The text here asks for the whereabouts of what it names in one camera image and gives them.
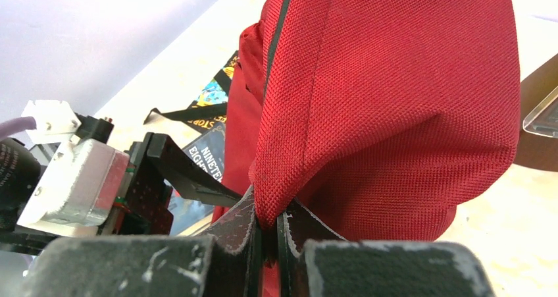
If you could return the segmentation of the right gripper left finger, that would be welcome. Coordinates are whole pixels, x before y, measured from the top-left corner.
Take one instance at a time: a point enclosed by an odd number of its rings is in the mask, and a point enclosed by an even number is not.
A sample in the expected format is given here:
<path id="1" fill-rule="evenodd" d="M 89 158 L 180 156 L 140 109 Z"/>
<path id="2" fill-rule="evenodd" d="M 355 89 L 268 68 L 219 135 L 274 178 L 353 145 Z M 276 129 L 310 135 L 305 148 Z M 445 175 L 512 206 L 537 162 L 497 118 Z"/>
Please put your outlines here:
<path id="1" fill-rule="evenodd" d="M 23 296 L 258 296 L 254 197 L 196 236 L 60 238 L 36 259 Z"/>

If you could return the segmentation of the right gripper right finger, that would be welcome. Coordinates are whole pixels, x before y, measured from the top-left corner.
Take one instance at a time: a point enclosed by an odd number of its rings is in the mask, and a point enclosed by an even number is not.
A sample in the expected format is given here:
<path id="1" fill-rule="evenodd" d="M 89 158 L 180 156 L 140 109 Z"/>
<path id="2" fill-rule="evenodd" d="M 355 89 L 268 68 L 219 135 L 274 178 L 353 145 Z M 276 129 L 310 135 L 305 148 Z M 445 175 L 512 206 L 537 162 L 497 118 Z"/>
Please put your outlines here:
<path id="1" fill-rule="evenodd" d="M 277 218 L 282 296 L 494 296 L 454 242 L 346 240 L 297 200 Z"/>

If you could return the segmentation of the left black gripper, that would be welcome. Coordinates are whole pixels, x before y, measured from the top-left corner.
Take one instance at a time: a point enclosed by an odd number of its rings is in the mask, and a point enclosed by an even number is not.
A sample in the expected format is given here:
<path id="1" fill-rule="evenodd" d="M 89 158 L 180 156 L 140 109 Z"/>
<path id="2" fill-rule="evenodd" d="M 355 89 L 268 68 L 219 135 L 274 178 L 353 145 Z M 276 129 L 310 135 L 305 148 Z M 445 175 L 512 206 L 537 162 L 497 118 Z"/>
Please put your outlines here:
<path id="1" fill-rule="evenodd" d="M 130 161 L 98 235 L 170 234 L 172 188 L 184 199 L 232 207 L 241 196 L 191 160 L 167 134 L 149 132 L 126 151 Z"/>

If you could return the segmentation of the red student backpack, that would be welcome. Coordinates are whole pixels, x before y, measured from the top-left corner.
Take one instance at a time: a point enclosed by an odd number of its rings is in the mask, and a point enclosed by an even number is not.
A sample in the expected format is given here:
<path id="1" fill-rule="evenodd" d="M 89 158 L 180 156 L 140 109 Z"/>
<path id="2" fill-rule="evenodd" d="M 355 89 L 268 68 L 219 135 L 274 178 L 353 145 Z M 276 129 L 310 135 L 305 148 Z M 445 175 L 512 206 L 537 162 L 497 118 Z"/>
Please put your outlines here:
<path id="1" fill-rule="evenodd" d="M 512 0 L 266 0 L 238 56 L 222 183 L 253 193 L 261 296 L 292 201 L 348 241 L 438 242 L 515 158 Z"/>

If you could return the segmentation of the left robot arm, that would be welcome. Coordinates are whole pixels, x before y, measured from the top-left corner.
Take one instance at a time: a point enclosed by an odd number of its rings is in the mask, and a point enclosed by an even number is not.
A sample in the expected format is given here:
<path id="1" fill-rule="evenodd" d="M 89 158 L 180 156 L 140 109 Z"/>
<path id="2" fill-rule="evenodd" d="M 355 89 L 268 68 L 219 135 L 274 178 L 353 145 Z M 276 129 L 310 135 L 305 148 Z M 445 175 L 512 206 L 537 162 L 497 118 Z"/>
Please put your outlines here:
<path id="1" fill-rule="evenodd" d="M 43 166 L 22 144 L 1 142 L 1 249 L 38 255 L 59 237 L 170 234 L 173 196 L 231 207 L 240 196 L 181 150 L 148 133 L 127 151 L 92 138 L 61 144 Z"/>

